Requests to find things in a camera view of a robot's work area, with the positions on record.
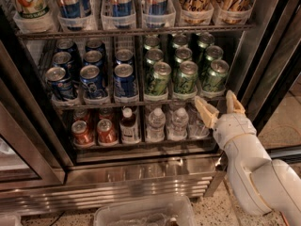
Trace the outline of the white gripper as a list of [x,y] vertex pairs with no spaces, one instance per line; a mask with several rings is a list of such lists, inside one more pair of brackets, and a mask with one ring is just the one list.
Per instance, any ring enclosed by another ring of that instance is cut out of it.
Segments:
[[226,94],[227,113],[218,119],[219,111],[203,98],[195,97],[195,107],[204,124],[213,129],[213,136],[220,149],[224,150],[226,145],[246,134],[256,135],[257,130],[250,119],[245,115],[246,110],[236,95],[228,90]]

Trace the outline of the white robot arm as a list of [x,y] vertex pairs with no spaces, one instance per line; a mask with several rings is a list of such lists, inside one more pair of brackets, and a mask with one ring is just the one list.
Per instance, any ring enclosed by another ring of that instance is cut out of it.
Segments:
[[226,94],[227,112],[221,115],[203,98],[195,107],[228,158],[233,194],[250,215],[281,212],[290,226],[301,226],[301,179],[290,165],[273,159],[261,145],[257,130],[232,91]]

